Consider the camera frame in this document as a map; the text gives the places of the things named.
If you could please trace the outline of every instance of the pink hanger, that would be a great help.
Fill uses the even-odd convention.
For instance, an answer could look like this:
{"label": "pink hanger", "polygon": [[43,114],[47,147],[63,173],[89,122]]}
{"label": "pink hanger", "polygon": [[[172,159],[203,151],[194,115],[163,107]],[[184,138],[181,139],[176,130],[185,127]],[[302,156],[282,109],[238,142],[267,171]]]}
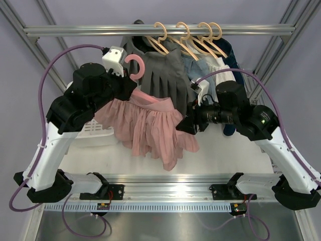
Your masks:
{"label": "pink hanger", "polygon": [[[125,62],[128,63],[130,60],[136,60],[138,65],[139,65],[139,72],[137,74],[131,74],[130,75],[130,79],[133,81],[136,81],[140,78],[143,77],[144,73],[145,73],[145,64],[142,58],[140,58],[138,55],[136,54],[130,54],[125,58]],[[151,103],[156,103],[159,102],[159,100],[157,100],[155,97],[150,96],[144,92],[142,92],[140,89],[134,89],[134,91],[132,92],[131,96],[136,96],[139,98],[143,98]]]}

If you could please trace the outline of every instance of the white table surface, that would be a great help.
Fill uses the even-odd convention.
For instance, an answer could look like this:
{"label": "white table surface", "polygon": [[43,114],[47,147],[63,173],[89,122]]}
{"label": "white table surface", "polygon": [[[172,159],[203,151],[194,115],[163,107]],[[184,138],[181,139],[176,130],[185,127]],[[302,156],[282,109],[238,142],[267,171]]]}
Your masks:
{"label": "white table surface", "polygon": [[150,155],[132,157],[131,149],[122,143],[87,148],[71,145],[59,168],[69,173],[131,175],[273,173],[268,155],[237,132],[225,137],[221,125],[209,125],[205,132],[196,134],[196,139],[200,150],[184,151],[170,172],[163,169],[161,159],[152,159]]}

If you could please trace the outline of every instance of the white laundry basket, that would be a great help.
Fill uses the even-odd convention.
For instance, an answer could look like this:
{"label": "white laundry basket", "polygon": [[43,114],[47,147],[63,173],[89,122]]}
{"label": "white laundry basket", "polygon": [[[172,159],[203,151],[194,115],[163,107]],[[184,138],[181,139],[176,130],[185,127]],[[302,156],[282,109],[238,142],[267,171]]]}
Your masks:
{"label": "white laundry basket", "polygon": [[97,147],[115,145],[118,140],[114,136],[114,129],[112,127],[104,130],[102,125],[95,119],[85,124],[84,128],[78,134],[73,146],[82,147]]}

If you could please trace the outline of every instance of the cable tie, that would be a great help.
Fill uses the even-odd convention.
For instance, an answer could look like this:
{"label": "cable tie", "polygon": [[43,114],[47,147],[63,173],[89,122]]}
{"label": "cable tie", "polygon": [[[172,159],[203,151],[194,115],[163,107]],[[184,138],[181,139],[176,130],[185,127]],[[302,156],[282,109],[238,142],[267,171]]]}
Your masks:
{"label": "cable tie", "polygon": [[46,146],[42,146],[40,143],[37,145],[39,148],[45,148]]}
{"label": "cable tie", "polygon": [[320,182],[321,181],[320,177],[311,178],[311,180],[314,181],[314,182],[316,182],[316,181]]}

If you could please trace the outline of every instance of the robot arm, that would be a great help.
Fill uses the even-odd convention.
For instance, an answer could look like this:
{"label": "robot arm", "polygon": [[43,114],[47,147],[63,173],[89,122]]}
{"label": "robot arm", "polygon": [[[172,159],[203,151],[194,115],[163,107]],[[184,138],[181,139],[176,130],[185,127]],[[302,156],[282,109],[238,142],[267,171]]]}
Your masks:
{"label": "robot arm", "polygon": [[[73,83],[63,96],[55,99],[47,114],[47,138],[44,147],[36,154],[24,172],[16,173],[15,181],[21,185],[35,162],[40,148],[44,148],[33,175],[27,182],[27,196],[33,203],[58,202],[72,193],[94,194],[106,199],[110,186],[99,173],[70,174],[59,170],[63,156],[83,126],[94,114],[114,98],[128,100],[136,83],[123,70],[126,52],[111,47],[103,56],[104,66],[87,63],[73,73]],[[178,124],[177,130],[195,135],[203,132],[209,123],[234,124],[237,131],[254,141],[282,170],[283,175],[255,176],[236,173],[222,187],[220,200],[244,199],[249,193],[261,197],[275,197],[282,205],[298,210],[315,207],[321,196],[315,180],[300,165],[285,144],[277,116],[262,105],[250,105],[245,89],[235,81],[226,81],[216,87],[218,102],[208,104],[194,101],[188,104],[187,116]],[[319,180],[317,172],[295,150]]]}
{"label": "robot arm", "polygon": [[[317,192],[319,187],[306,168],[317,177],[317,181],[320,173],[292,143],[293,148],[289,150],[274,112],[263,105],[251,105],[244,86],[235,81],[219,84],[216,95],[218,102],[213,104],[208,104],[207,100],[201,104],[199,101],[189,103],[187,116],[176,129],[195,135],[197,130],[204,131],[209,123],[234,124],[237,132],[254,141],[283,173],[281,177],[278,174],[255,176],[237,173],[228,184],[228,192],[234,192],[232,196],[255,193],[260,197],[275,197],[292,210],[315,207],[321,198]],[[292,151],[300,157],[305,168]]]}
{"label": "robot arm", "polygon": [[58,202],[68,194],[91,193],[104,196],[108,182],[99,173],[70,174],[58,170],[70,144],[94,114],[114,98],[129,100],[137,84],[130,80],[122,63],[126,52],[111,47],[103,56],[104,66],[87,63],[73,73],[73,82],[56,98],[47,113],[46,143],[24,172],[15,174],[20,185],[32,168],[40,148],[40,160],[27,182],[27,196],[33,203]]}

